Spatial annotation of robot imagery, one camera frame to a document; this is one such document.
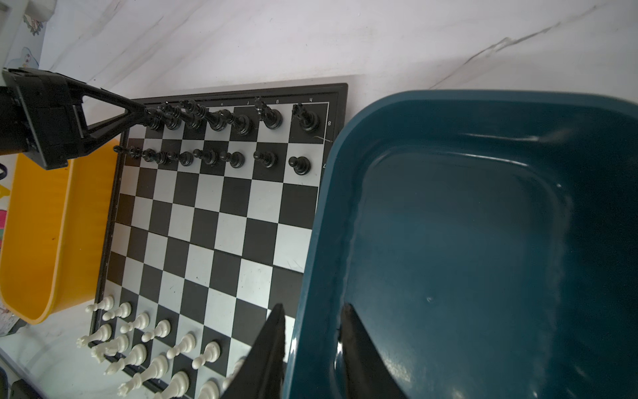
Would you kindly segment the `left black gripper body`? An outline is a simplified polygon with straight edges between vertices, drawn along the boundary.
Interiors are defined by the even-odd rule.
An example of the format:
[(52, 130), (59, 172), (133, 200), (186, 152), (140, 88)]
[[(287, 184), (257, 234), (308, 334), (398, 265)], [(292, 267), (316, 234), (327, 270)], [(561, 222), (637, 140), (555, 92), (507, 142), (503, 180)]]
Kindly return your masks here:
[(1, 73), (1, 154), (26, 154), (45, 170), (87, 155), (86, 83), (32, 68)]

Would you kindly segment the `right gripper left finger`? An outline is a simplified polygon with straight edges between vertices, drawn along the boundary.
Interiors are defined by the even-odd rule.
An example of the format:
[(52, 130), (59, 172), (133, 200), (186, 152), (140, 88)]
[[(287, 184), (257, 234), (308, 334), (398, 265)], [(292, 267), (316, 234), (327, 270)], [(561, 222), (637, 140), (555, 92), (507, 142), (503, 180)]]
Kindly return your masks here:
[(285, 311), (276, 304), (249, 355), (222, 398), (281, 398), (284, 379)]

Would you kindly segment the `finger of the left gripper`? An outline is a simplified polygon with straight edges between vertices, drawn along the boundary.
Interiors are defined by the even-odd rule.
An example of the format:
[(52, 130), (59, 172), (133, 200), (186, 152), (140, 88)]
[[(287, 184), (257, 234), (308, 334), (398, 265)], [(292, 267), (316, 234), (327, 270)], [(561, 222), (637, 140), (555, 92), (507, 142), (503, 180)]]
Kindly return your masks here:
[(139, 117), (143, 117), (146, 114), (146, 107), (144, 105), (125, 96), (118, 95), (103, 88), (91, 86), (83, 81), (75, 80), (74, 85), (81, 95), (89, 96), (90, 98), (111, 104), (112, 106), (119, 106), (126, 110), (126, 114)]
[(119, 134), (125, 132), (134, 125), (145, 124), (149, 117), (146, 113), (128, 113), (113, 116), (87, 126), (81, 138), (81, 154), (89, 155), (108, 143)]

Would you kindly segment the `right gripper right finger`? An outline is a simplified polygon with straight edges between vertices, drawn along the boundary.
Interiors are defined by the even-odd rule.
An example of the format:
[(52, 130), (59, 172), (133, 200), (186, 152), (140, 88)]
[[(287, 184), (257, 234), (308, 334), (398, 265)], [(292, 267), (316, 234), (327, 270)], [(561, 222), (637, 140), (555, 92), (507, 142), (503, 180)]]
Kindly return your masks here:
[(342, 307), (339, 343), (347, 398), (406, 398), (349, 303)]

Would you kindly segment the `black queen piece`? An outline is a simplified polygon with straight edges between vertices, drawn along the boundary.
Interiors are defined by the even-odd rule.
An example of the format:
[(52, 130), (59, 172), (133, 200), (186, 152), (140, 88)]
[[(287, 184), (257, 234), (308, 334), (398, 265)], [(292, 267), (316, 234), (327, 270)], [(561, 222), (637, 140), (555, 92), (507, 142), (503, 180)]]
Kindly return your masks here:
[(178, 106), (165, 103), (159, 107), (160, 118), (170, 130), (177, 130), (182, 124), (186, 128), (196, 130), (201, 127), (202, 121)]

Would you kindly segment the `black king piece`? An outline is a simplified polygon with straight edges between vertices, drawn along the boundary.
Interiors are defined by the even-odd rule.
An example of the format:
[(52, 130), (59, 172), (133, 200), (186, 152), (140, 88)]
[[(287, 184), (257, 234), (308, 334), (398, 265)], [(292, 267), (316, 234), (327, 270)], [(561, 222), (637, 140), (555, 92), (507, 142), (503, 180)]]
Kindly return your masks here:
[(219, 111), (209, 111), (195, 100), (184, 100), (180, 104), (196, 121), (205, 121), (213, 131), (222, 131), (228, 125), (225, 116)]

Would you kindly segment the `black bishop piece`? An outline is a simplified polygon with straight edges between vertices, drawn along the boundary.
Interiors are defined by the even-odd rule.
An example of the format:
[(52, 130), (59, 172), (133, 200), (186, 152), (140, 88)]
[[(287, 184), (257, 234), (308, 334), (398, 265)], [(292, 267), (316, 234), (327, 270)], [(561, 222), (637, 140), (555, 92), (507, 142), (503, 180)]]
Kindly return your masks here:
[(243, 114), (232, 113), (229, 110), (222, 109), (219, 111), (221, 119), (232, 126), (241, 136), (247, 136), (252, 131), (253, 123), (251, 119)]

